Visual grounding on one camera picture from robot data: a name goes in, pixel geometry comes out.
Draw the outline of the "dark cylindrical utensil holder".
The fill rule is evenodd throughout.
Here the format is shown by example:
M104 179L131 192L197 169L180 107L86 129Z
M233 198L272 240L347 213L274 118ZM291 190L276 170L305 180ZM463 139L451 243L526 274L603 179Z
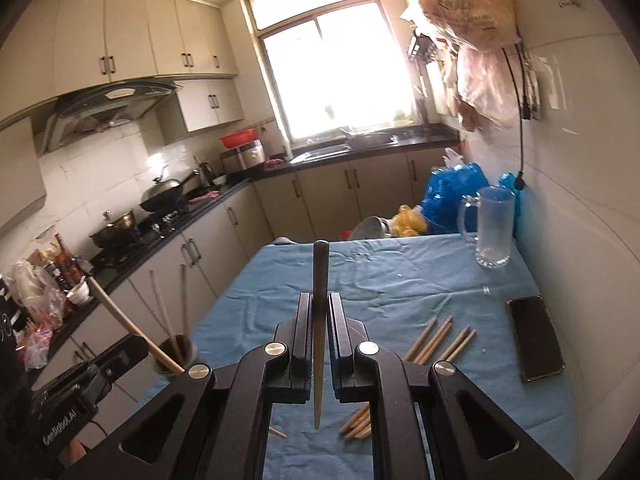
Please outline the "dark cylindrical utensil holder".
M163 350L163 352L185 370L201 359L198 347L186 335L177 335L175 339L168 338L158 346L160 350ZM153 358L153 370L169 380L173 380L175 377L175 374L157 358Z

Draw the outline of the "kitchen sink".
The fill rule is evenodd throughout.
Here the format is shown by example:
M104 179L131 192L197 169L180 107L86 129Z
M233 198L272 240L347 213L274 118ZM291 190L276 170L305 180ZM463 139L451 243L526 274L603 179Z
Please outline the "kitchen sink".
M350 152L352 148L348 144L336 144L325 146L324 148L316 148L315 150L306 151L291 159L291 165L306 164L306 162L314 162L315 160L326 159L338 155L344 155Z

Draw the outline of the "white plastic bags on counter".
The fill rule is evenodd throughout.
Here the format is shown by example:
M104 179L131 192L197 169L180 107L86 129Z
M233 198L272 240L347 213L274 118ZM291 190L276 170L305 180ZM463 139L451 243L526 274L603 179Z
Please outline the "white plastic bags on counter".
M46 270L27 260L14 263L8 282L11 294L30 316L24 342L25 370L40 370L48 364L51 340L63 324L66 297Z

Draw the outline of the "white ceramic bowl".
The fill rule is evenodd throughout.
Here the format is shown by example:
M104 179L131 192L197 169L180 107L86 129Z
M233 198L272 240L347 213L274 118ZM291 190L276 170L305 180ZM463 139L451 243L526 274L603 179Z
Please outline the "white ceramic bowl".
M86 304L91 299L91 292L88 282L86 280L82 280L69 292L66 292L66 299L74 307L81 307Z

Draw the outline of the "blue table cloth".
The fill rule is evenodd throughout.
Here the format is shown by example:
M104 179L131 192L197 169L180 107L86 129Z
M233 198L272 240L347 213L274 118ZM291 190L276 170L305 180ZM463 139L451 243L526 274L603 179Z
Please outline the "blue table cloth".
M312 287L308 244L269 245L250 260L192 330L201 358L213 368L239 361L270 341L292 318L298 297ZM538 286L523 258L501 269L479 266L473 248L457 235L338 242L330 249L329 288L345 313L367 327L381 346L404 354L428 321L451 320L474 338L457 366L566 470L577 464L577 425L566 375L522 381L506 302L535 296ZM369 479L369 441L345 441L340 428L354 412L323 388L323 405L278 404L271 422L268 479Z

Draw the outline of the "black smartphone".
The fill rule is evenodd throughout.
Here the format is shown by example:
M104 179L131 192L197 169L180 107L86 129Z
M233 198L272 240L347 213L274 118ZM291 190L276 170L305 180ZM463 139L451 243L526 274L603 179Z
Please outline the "black smartphone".
M506 302L523 382L562 373L565 363L544 298L529 296Z

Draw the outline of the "sauce bottle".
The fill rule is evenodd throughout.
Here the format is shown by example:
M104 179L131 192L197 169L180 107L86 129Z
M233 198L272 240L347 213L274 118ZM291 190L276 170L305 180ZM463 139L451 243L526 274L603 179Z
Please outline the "sauce bottle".
M66 249L62 236L58 233L54 234L56 244L60 248L60 252L56 255L55 261L60 268L66 281L70 283L70 287L79 285L84 278L81 267L78 266L77 261L72 254Z

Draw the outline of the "yellow plastic bag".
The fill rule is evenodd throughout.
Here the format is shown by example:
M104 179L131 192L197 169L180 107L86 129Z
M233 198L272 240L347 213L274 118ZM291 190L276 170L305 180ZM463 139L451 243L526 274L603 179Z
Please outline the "yellow plastic bag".
M408 205L400 205L397 214L390 219L390 230L393 236L410 237L427 233L426 220Z

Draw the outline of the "metal bowl behind table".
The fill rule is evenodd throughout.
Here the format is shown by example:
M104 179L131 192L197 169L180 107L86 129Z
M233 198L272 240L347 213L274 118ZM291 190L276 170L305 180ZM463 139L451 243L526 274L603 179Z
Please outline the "metal bowl behind table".
M363 219L349 234L349 240L380 240L393 236L392 227L387 219L371 216Z

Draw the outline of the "clear glass mug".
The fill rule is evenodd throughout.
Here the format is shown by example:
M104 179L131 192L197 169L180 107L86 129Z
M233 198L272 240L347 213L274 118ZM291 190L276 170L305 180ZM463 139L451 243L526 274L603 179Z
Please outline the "clear glass mug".
M463 195L457 225L462 238L475 246L475 260L486 269L499 269L510 260L515 219L515 194L502 186L480 188L475 195ZM466 227L466 215L476 210L476 229Z

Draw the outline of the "black wok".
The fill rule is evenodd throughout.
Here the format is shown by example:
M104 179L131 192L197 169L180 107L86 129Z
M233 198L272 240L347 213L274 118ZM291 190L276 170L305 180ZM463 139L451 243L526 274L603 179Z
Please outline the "black wok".
M140 207L146 212L159 212L177 203L184 186L199 174L200 172L194 169L182 180L165 179L164 172L161 171L160 175L153 180L154 184L142 194Z

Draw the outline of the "blue plastic bag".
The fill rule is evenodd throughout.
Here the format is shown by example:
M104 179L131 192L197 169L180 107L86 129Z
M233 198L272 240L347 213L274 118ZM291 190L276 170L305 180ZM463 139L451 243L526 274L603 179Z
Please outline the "blue plastic bag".
M489 182L476 162L452 168L437 168L427 181L421 207L428 234L459 232L458 210L462 198L475 195Z

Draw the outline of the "kettle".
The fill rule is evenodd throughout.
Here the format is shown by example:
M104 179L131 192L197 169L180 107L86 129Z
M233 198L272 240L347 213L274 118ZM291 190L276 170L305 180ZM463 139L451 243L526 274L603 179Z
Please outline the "kettle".
M212 188L215 185L216 174L208 162L200 162L198 164L198 174L203 186Z

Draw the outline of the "silver rice cooker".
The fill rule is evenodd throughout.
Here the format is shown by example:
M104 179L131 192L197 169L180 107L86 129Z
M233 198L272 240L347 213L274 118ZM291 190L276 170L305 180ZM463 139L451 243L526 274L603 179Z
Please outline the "silver rice cooker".
M262 166L267 157L259 140L250 141L220 153L220 162L226 174L237 174Z

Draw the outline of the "red plastic basin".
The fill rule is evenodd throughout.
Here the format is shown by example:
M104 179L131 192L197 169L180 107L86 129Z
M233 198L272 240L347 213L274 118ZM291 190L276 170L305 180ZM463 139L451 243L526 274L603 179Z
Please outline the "red plastic basin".
M238 148L241 145L255 141L256 129L246 128L238 130L222 136L220 140L222 144L224 144L225 148L228 148L228 150L232 150L232 148Z

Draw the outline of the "range hood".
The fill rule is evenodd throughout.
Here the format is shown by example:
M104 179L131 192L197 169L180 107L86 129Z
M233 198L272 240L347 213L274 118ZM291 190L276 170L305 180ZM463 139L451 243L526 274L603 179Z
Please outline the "range hood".
M135 122L177 90L172 81L129 79L64 94L47 120L40 154Z

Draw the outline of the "window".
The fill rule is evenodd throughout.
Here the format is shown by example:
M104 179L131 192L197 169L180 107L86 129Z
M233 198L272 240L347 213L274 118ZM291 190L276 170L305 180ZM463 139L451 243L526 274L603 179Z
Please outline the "window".
M419 122L406 0L242 0L288 144Z

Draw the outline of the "hanging plastic bags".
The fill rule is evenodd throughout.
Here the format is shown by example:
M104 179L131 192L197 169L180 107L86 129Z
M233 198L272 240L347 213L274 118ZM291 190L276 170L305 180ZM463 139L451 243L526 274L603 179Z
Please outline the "hanging plastic bags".
M518 43L513 0L413 0L405 18L434 41L427 73L436 110L475 130L480 118L502 128L518 121L518 98L503 58Z

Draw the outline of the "upper wall cabinets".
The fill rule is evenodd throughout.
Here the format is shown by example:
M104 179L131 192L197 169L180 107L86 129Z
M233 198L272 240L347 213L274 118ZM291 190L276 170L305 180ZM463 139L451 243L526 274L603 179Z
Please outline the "upper wall cabinets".
M108 82L238 73L216 6L192 0L34 0L1 47L1 117Z

